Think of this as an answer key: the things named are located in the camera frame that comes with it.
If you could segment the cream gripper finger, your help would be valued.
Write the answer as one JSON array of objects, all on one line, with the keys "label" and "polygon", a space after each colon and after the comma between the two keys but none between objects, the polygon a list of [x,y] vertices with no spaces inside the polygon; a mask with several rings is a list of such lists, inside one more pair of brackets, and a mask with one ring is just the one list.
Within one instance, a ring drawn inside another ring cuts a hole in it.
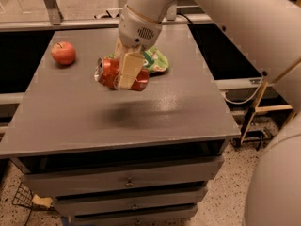
[{"label": "cream gripper finger", "polygon": [[117,40],[117,43],[116,43],[116,47],[115,47],[115,52],[114,52],[114,55],[115,55],[115,59],[122,59],[125,54],[128,52],[129,50],[129,47],[128,46],[125,46],[120,39]]},{"label": "cream gripper finger", "polygon": [[141,46],[129,48],[125,56],[119,60],[119,89],[129,89],[140,73],[144,64]]}]

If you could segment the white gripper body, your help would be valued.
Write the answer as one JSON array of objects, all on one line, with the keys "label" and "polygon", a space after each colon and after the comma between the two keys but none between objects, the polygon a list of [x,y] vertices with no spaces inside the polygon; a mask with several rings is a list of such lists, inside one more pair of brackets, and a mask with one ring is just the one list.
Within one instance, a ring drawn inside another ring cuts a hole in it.
[{"label": "white gripper body", "polygon": [[162,24],[153,22],[125,5],[119,18],[119,38],[127,47],[151,48],[157,41]]}]

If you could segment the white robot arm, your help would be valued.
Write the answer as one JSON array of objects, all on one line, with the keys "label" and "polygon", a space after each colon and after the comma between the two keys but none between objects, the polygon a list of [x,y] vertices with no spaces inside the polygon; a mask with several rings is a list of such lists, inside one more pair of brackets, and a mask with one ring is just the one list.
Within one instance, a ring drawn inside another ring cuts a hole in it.
[{"label": "white robot arm", "polygon": [[[176,0],[127,0],[119,20],[118,86],[128,89]],[[288,0],[195,0],[278,94],[301,110],[301,8]],[[301,226],[301,113],[263,152],[242,226]]]}]

